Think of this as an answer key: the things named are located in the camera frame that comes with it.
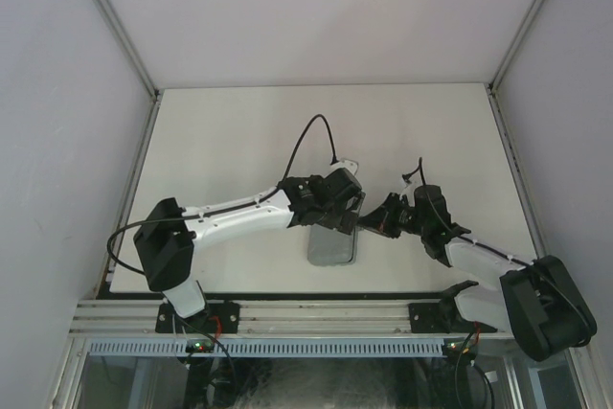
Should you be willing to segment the grey plastic tool case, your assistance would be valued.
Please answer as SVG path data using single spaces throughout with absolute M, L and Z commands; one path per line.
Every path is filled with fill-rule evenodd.
M 358 232 L 342 234 L 322 226 L 310 229 L 306 258 L 315 266 L 342 266 L 355 262 Z

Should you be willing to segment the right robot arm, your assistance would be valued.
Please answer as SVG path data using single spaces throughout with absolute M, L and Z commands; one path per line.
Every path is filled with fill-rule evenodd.
M 417 236 L 433 260 L 473 276 L 469 286 L 440 307 L 447 329 L 460 331 L 477 322 L 510 333 L 534 361 L 584 347 L 598 331 L 561 259 L 526 262 L 479 241 L 453 222 L 438 186 L 419 186 L 412 199 L 391 193 L 358 224 L 390 239 L 403 233 Z

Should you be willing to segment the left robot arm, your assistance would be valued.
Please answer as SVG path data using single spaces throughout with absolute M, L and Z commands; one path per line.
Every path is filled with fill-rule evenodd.
M 181 207 L 164 199 L 138 225 L 133 237 L 148 288 L 162 294 L 179 325 L 206 328 L 210 310 L 192 276 L 194 254 L 255 232 L 320 226 L 349 235 L 355 229 L 365 194 L 346 168 L 328 175 L 283 178 L 275 187 L 215 206 Z

